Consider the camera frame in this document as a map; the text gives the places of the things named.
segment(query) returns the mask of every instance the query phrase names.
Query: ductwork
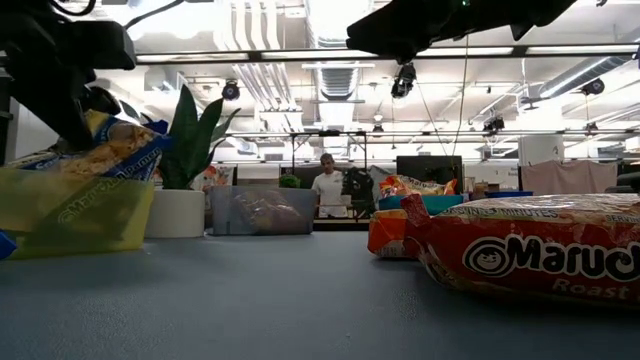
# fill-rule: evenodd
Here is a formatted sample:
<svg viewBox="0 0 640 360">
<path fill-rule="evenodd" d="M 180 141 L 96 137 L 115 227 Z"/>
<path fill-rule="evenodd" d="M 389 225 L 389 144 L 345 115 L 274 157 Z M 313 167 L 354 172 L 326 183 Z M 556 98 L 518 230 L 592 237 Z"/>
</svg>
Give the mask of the ductwork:
<svg viewBox="0 0 640 360">
<path fill-rule="evenodd" d="M 621 43 L 640 42 L 640 27 L 620 39 Z M 540 88 L 540 97 L 551 99 L 579 88 L 600 76 L 631 61 L 631 56 L 608 56 L 591 58 L 547 81 Z"/>
<path fill-rule="evenodd" d="M 343 48 L 346 28 L 368 14 L 372 0 L 305 0 L 307 29 L 311 47 L 318 49 Z M 318 92 L 327 100 L 347 100 L 353 94 L 359 69 L 318 69 Z"/>
<path fill-rule="evenodd" d="M 372 0 L 305 0 L 307 31 L 311 47 L 317 49 L 344 48 L 349 24 L 373 9 Z M 351 98 L 360 76 L 358 68 L 317 69 L 315 82 L 319 100 L 344 101 Z M 355 105 L 351 103 L 319 104 L 320 119 L 329 128 L 344 130 L 353 120 Z M 325 149 L 338 155 L 348 138 L 325 138 Z"/>
</svg>

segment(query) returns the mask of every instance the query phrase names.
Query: yellow translucent container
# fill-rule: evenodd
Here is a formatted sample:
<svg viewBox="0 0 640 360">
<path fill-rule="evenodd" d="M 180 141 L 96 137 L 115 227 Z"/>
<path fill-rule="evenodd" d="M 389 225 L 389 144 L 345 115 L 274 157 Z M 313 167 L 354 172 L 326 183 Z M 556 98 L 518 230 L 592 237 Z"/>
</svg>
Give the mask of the yellow translucent container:
<svg viewBox="0 0 640 360">
<path fill-rule="evenodd" d="M 150 182 L 0 168 L 9 259 L 139 249 L 152 200 Z"/>
</svg>

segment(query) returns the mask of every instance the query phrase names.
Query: black equipment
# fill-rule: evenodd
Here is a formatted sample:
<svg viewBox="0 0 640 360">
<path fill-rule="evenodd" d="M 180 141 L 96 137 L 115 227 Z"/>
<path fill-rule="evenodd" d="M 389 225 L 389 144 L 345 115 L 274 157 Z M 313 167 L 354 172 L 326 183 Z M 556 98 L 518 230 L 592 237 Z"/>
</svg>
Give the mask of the black equipment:
<svg viewBox="0 0 640 360">
<path fill-rule="evenodd" d="M 90 108 L 111 114 L 120 105 L 105 90 L 86 84 L 94 69 L 132 70 L 133 42 L 114 21 L 72 22 L 58 11 L 87 15 L 96 0 L 79 13 L 54 0 L 4 0 L 0 3 L 0 50 L 11 77 L 9 93 L 74 149 L 88 149 L 92 137 L 83 113 Z"/>
<path fill-rule="evenodd" d="M 357 219 L 368 219 L 376 211 L 373 200 L 373 179 L 366 169 L 352 167 L 343 171 L 342 195 L 351 195 Z"/>
<path fill-rule="evenodd" d="M 240 89 L 238 88 L 238 80 L 227 80 L 226 85 L 222 88 L 222 97 L 225 100 L 234 101 L 240 97 Z"/>
<path fill-rule="evenodd" d="M 593 80 L 592 82 L 586 84 L 580 89 L 580 92 L 584 96 L 588 95 L 600 95 L 604 91 L 604 81 L 600 80 L 600 78 Z"/>
<path fill-rule="evenodd" d="M 393 0 L 347 28 L 347 47 L 410 62 L 436 41 L 510 25 L 520 40 L 576 0 Z"/>
<path fill-rule="evenodd" d="M 413 89 L 413 82 L 416 80 L 416 69 L 412 63 L 404 64 L 400 67 L 396 75 L 393 86 L 391 87 L 391 96 L 394 99 L 401 99 Z"/>
</svg>

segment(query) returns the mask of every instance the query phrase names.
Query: security camera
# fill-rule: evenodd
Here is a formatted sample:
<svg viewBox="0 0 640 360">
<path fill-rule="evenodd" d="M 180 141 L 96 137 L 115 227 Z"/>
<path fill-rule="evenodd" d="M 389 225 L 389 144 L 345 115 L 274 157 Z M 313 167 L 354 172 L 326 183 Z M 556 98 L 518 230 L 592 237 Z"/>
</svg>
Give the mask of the security camera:
<svg viewBox="0 0 640 360">
<path fill-rule="evenodd" d="M 588 95 L 600 95 L 604 91 L 604 81 L 600 80 L 600 78 L 593 80 L 587 85 L 583 86 L 580 89 L 580 92 L 584 94 L 584 96 Z"/>
<path fill-rule="evenodd" d="M 229 101 L 238 100 L 240 97 L 240 89 L 238 88 L 238 80 L 229 79 L 227 84 L 222 88 L 222 98 Z"/>
<path fill-rule="evenodd" d="M 391 96 L 394 99 L 401 99 L 413 89 L 413 82 L 416 80 L 416 69 L 413 63 L 404 64 L 400 67 L 396 75 L 393 86 L 391 87 Z"/>
</svg>

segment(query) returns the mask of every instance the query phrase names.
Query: cable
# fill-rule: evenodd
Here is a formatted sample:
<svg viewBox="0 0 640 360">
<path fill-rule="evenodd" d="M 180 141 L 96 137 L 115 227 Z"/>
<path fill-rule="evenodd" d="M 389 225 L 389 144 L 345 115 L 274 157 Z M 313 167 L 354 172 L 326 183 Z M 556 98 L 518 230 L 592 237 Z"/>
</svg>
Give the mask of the cable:
<svg viewBox="0 0 640 360">
<path fill-rule="evenodd" d="M 68 2 L 68 1 L 69 0 L 60 0 L 61 3 L 65 3 L 65 2 Z M 89 3 L 87 4 L 87 6 L 83 10 L 80 10 L 78 12 L 73 12 L 73 11 L 69 11 L 69 10 L 65 9 L 56 0 L 49 0 L 49 3 L 51 4 L 51 6 L 53 6 L 54 9 L 58 10 L 59 12 L 65 14 L 67 16 L 86 16 L 86 15 L 89 15 L 93 11 L 93 9 L 95 9 L 97 2 L 98 2 L 98 0 L 89 0 Z"/>
<path fill-rule="evenodd" d="M 150 17 L 152 17 L 154 15 L 158 15 L 161 12 L 165 12 L 165 11 L 171 9 L 171 8 L 174 8 L 174 7 L 182 4 L 183 2 L 184 2 L 184 0 L 175 0 L 175 1 L 172 1 L 172 2 L 168 3 L 167 5 L 161 6 L 161 7 L 157 8 L 157 9 L 155 9 L 155 10 L 151 10 L 146 14 L 142 14 L 140 16 L 136 16 L 133 19 L 131 19 L 131 21 L 129 21 L 127 23 L 127 25 L 124 26 L 124 28 L 128 30 L 129 28 L 131 28 L 132 26 L 138 24 L 142 20 L 148 19 L 148 18 L 150 18 Z"/>
<path fill-rule="evenodd" d="M 451 153 L 451 156 L 454 156 L 456 154 L 456 145 L 458 145 L 458 135 L 460 135 L 460 128 L 462 127 L 462 114 L 464 110 L 464 90 L 467 88 L 468 65 L 469 65 L 469 35 L 467 35 L 467 45 L 465 46 L 465 51 L 464 51 L 464 73 L 462 75 L 462 94 L 460 99 L 460 121 L 458 121 L 458 130 L 456 130 L 456 138 L 453 140 L 453 152 Z"/>
<path fill-rule="evenodd" d="M 429 111 L 429 106 L 427 105 L 427 100 L 424 98 L 424 94 L 422 93 L 422 87 L 420 83 L 418 85 L 418 91 L 420 91 L 420 97 L 422 98 L 422 104 L 424 104 L 424 108 L 427 109 L 427 115 L 429 116 L 429 121 L 431 121 L 431 125 L 433 125 L 433 129 L 436 132 L 436 136 L 438 137 L 438 142 L 440 146 L 442 146 L 442 151 L 444 152 L 444 156 L 447 156 L 447 148 L 444 147 L 444 143 L 440 139 L 440 133 L 438 132 L 438 128 L 436 127 L 436 123 L 433 121 L 433 117 L 431 117 L 431 111 Z"/>
</svg>

